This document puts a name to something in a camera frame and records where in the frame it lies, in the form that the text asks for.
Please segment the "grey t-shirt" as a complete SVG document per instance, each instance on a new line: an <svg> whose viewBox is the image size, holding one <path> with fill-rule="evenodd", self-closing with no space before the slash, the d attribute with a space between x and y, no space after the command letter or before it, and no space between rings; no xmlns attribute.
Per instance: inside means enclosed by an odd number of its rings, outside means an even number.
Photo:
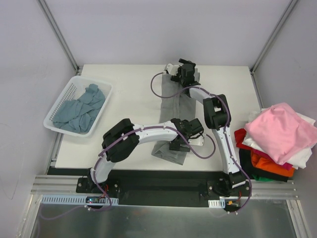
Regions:
<svg viewBox="0 0 317 238"><path fill-rule="evenodd" d="M181 85L173 82L171 76L163 74L161 83L161 100L159 122L166 122L172 118L191 121L196 116L196 100L188 97L186 94L176 94L182 89ZM186 152L172 151L169 149L169 142L158 141L153 147L152 155L172 162L183 165Z"/></svg>

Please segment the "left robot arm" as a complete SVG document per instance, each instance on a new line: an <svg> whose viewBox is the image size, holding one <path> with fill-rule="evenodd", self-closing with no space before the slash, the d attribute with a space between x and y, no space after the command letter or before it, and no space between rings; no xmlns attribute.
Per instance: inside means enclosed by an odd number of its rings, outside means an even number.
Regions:
<svg viewBox="0 0 317 238"><path fill-rule="evenodd" d="M140 125L130 119L123 119L103 135L102 151L98 160L87 175L88 188L99 193L105 187L105 181L114 165L127 159L139 145L156 141L167 141L174 151L190 151L190 140L203 135L204 129L198 119L169 121Z"/></svg>

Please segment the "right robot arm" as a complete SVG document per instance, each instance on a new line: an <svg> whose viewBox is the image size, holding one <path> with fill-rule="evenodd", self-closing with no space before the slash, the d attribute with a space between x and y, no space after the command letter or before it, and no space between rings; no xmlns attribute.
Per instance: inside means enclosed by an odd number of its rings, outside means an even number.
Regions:
<svg viewBox="0 0 317 238"><path fill-rule="evenodd" d="M200 85L196 80L195 63L184 59L180 59L179 63L180 65L167 64L165 71L171 76L171 81L179 83L190 98L203 105L205 124L216 138L223 172L228 177L222 184L222 189L225 194L233 196L240 191L240 182L244 182L246 177L241 171L231 138L231 115L226 96L212 94Z"/></svg>

